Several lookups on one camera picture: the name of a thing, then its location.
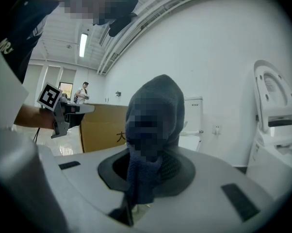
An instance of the person's arm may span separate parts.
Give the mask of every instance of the person's arm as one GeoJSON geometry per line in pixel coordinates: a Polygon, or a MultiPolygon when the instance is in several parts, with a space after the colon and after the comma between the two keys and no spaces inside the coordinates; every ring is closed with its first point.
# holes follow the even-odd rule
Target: person's arm
{"type": "Polygon", "coordinates": [[[48,109],[22,105],[15,119],[15,124],[30,128],[54,129],[54,116],[48,109]]]}
{"type": "Polygon", "coordinates": [[[75,93],[75,96],[76,96],[76,97],[79,97],[79,98],[82,98],[82,99],[85,99],[86,97],[83,96],[83,95],[81,95],[80,92],[81,92],[81,90],[78,90],[78,91],[75,93]]]}

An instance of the ceiling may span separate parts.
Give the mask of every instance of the ceiling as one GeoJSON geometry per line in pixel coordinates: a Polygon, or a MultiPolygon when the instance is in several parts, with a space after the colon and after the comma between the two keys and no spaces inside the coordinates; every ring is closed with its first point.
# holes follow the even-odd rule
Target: ceiling
{"type": "Polygon", "coordinates": [[[124,50],[149,26],[190,1],[193,0],[139,0],[134,9],[138,18],[114,38],[109,37],[107,25],[93,26],[89,21],[71,18],[63,7],[58,7],[49,15],[31,59],[90,67],[106,75],[124,50]],[[88,34],[83,58],[79,57],[82,33],[88,34]]]}

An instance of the window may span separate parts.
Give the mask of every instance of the window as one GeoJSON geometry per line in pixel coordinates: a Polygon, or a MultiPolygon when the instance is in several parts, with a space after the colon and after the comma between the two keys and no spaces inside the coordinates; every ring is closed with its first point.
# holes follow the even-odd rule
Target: window
{"type": "Polygon", "coordinates": [[[62,90],[63,93],[67,94],[67,100],[70,101],[70,98],[72,96],[73,84],[60,82],[59,89],[62,90]]]}

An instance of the toilet lid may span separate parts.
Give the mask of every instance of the toilet lid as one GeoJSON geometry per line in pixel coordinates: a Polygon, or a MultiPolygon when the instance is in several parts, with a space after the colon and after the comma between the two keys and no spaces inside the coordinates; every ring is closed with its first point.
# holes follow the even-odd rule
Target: toilet lid
{"type": "Polygon", "coordinates": [[[196,151],[200,143],[200,137],[197,135],[181,135],[179,136],[178,146],[196,151]]]}
{"type": "Polygon", "coordinates": [[[267,132],[272,120],[292,120],[292,89],[274,65],[264,60],[256,61],[254,83],[261,130],[267,132]]]}

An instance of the white toilet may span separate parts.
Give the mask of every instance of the white toilet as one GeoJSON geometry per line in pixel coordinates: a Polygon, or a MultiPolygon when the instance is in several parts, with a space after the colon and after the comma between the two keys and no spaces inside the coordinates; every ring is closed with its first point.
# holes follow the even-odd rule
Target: white toilet
{"type": "Polygon", "coordinates": [[[203,99],[202,97],[185,98],[184,128],[179,135],[178,145],[192,151],[199,151],[201,146],[203,99]]]}
{"type": "Polygon", "coordinates": [[[246,175],[274,199],[292,191],[292,89],[271,63],[254,64],[259,123],[246,175]]]}

